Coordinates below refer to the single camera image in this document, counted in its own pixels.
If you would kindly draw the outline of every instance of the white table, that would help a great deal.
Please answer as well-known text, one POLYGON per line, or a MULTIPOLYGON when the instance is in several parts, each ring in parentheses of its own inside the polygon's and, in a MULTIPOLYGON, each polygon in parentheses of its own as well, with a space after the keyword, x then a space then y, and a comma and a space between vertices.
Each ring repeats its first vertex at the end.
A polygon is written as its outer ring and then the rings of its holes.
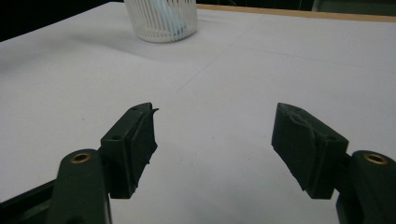
POLYGON ((114 223, 337 223, 273 151, 276 104, 304 108, 396 159, 396 23, 198 11, 198 32, 150 44, 110 3, 0 43, 0 200, 99 148, 152 102, 159 145, 114 223))

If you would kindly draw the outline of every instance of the white plastic basket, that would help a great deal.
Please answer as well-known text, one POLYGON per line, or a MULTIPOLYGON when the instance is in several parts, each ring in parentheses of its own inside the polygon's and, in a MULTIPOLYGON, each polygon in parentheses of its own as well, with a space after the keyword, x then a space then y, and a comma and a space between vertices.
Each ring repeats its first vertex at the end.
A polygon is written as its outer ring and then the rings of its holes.
POLYGON ((137 36, 148 42, 183 39, 197 30, 195 0, 124 0, 137 36))

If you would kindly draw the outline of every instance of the black plastic arm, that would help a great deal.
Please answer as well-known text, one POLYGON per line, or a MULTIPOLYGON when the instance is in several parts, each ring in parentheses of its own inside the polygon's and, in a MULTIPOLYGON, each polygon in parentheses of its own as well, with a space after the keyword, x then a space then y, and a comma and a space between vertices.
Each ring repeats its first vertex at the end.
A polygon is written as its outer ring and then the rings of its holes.
POLYGON ((346 154, 348 141, 293 105, 278 104, 272 145, 312 199, 337 189, 342 224, 396 223, 396 163, 372 151, 346 154))
POLYGON ((58 176, 4 203, 2 224, 109 224, 108 194, 129 199, 157 148, 151 103, 129 109, 101 140, 61 162, 58 176))

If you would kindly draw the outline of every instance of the white container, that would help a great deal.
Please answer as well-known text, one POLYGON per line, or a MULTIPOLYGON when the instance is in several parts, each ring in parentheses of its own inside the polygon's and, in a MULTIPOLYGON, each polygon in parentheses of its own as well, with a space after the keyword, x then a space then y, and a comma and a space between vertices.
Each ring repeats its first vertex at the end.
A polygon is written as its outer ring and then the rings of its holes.
POLYGON ((195 0, 124 0, 137 36, 148 42, 183 39, 197 30, 195 0))

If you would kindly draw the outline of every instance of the object in basket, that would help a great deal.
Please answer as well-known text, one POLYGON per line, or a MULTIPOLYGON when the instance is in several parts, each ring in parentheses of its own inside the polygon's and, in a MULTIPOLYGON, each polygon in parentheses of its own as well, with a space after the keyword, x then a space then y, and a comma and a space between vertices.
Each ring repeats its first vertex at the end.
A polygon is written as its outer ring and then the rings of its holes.
POLYGON ((166 0, 150 0, 150 3, 160 14, 161 19, 172 35, 181 35, 187 28, 186 22, 180 18, 175 9, 168 5, 166 0))

